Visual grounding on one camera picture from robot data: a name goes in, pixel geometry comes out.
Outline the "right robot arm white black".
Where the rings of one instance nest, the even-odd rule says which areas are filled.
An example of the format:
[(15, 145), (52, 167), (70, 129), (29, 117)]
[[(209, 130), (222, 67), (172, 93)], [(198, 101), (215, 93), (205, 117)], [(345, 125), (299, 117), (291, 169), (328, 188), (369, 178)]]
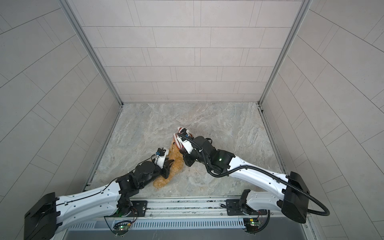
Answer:
[(215, 178), (233, 177), (251, 183), (269, 192), (261, 195), (252, 190), (244, 190), (234, 211), (245, 215), (260, 215), (267, 211), (281, 211), (294, 222), (304, 224), (310, 201), (310, 191), (301, 176), (279, 174), (252, 165), (233, 153), (217, 150), (212, 140), (202, 136), (176, 134), (177, 143), (187, 166), (195, 162), (205, 165), (207, 172)]

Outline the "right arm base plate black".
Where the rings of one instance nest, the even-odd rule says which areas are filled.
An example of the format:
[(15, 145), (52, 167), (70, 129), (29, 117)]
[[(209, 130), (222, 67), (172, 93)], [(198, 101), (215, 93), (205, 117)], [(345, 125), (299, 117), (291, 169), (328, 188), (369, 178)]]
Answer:
[(221, 208), (227, 210), (228, 216), (267, 216), (267, 210), (253, 210), (246, 204), (241, 204), (239, 199), (227, 199)]

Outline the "brown plush teddy bear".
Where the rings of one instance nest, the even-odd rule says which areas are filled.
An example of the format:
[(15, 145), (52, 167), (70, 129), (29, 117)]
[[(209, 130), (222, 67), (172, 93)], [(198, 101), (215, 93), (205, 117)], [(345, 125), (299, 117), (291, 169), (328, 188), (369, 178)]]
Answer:
[(178, 173), (183, 170), (183, 167), (185, 165), (183, 155), (180, 153), (177, 145), (175, 144), (175, 141), (172, 141), (169, 158), (171, 160), (174, 160), (170, 167), (170, 174), (167, 179), (165, 179), (164, 177), (158, 177), (154, 181), (153, 186), (156, 189), (165, 187)]

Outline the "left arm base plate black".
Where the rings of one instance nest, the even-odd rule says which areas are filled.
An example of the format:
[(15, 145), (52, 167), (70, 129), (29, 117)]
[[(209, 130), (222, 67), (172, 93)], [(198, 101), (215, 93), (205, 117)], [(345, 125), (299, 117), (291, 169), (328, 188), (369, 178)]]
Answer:
[(109, 217), (110, 218), (133, 218), (144, 217), (146, 214), (148, 201), (132, 201), (127, 206), (120, 206)]

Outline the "red white striped knit sweater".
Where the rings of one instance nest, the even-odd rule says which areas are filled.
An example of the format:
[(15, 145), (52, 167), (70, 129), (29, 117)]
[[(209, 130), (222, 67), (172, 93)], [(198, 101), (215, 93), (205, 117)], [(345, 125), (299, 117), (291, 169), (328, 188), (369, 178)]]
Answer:
[(180, 135), (188, 137), (189, 131), (186, 128), (180, 127), (180, 128), (178, 128), (178, 132), (173, 135), (175, 145), (177, 146), (177, 148), (179, 150), (182, 150), (182, 149), (184, 149), (183, 142), (185, 141), (185, 139), (183, 137), (181, 137)]

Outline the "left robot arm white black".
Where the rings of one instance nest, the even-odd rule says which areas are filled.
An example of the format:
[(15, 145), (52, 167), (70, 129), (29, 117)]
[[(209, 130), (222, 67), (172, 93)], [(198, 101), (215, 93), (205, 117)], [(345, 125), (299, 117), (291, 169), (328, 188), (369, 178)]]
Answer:
[(133, 203), (130, 198), (156, 178), (168, 177), (173, 162), (165, 160), (160, 168), (144, 161), (106, 186), (68, 196), (44, 195), (25, 214), (24, 239), (50, 240), (71, 226), (99, 217), (143, 217), (147, 202)]

